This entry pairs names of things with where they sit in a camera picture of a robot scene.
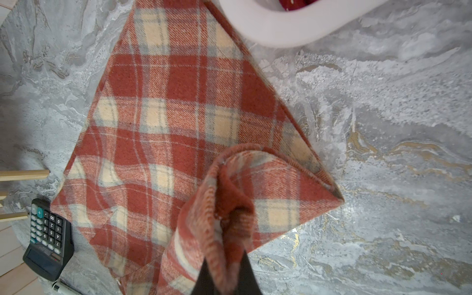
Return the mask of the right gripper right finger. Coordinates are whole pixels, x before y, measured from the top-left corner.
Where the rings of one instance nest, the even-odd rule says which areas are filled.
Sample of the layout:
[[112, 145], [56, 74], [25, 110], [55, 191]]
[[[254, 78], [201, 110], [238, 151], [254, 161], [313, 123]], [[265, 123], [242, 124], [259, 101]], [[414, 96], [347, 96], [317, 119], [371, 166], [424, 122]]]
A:
[[262, 295], [247, 252], [244, 252], [241, 259], [236, 295]]

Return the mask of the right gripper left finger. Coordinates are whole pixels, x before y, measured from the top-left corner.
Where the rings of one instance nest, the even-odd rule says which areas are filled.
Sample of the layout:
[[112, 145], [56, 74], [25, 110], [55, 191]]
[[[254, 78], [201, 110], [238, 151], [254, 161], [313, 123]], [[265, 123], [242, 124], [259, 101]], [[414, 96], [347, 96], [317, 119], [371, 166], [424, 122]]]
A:
[[191, 295], [214, 295], [214, 283], [206, 259], [203, 261]]

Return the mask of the red plaid skirt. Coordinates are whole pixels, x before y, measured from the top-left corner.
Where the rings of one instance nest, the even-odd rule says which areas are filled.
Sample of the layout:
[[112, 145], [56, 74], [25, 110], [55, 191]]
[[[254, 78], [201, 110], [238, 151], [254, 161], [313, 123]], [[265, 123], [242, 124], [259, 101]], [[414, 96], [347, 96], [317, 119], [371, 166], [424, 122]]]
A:
[[210, 1], [135, 1], [52, 203], [125, 295], [236, 295], [247, 254], [344, 198]]

